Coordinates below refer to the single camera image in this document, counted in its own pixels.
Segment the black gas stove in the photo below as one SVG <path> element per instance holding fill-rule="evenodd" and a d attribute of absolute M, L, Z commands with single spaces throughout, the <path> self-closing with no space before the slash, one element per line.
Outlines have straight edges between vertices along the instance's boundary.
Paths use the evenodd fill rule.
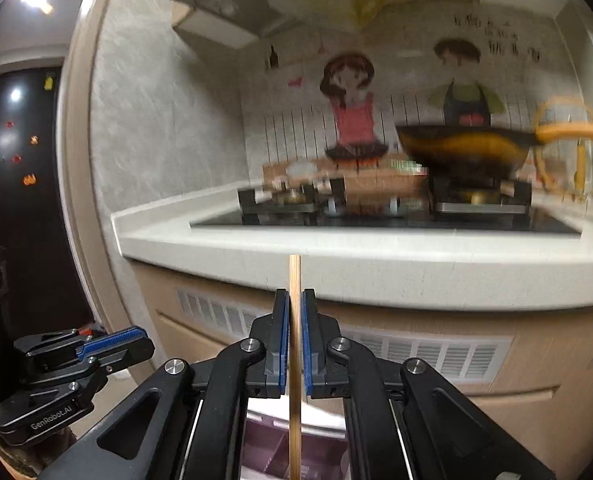
<path fill-rule="evenodd" d="M 200 228 L 334 228 L 517 232 L 579 237 L 581 229 L 533 204 L 531 185 L 495 181 L 464 188 L 446 178 L 399 174 L 383 188 L 334 177 L 278 190 L 240 188 L 234 209 Z"/>

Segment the wooden chopstick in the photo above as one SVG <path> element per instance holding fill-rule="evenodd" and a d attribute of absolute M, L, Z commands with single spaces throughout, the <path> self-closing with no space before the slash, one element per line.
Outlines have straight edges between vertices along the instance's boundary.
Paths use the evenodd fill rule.
<path fill-rule="evenodd" d="M 290 479 L 301 479 L 302 466 L 302 272 L 301 256 L 289 257 L 290 348 L 289 348 L 289 464 Z"/>

